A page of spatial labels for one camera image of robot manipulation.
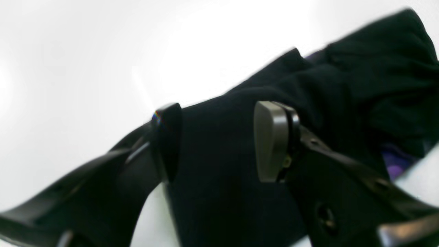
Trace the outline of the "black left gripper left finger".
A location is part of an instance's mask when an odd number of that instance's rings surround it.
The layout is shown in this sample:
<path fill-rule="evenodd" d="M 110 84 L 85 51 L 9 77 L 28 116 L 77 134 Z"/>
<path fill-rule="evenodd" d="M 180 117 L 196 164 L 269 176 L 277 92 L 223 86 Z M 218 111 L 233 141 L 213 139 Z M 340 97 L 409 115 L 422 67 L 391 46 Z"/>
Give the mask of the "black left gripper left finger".
<path fill-rule="evenodd" d="M 143 206 L 178 170 L 182 108 L 171 103 L 15 208 L 1 212 L 2 247 L 129 247 Z"/>

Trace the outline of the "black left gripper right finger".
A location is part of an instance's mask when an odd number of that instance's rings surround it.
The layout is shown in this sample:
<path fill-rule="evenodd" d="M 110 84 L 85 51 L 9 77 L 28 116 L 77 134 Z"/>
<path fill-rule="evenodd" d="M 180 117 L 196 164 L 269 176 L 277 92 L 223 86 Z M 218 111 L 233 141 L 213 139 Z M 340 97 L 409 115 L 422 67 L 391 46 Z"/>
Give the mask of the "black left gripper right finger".
<path fill-rule="evenodd" d="M 290 106 L 258 101 L 259 180 L 284 183 L 313 247 L 437 247 L 438 208 L 331 150 Z"/>

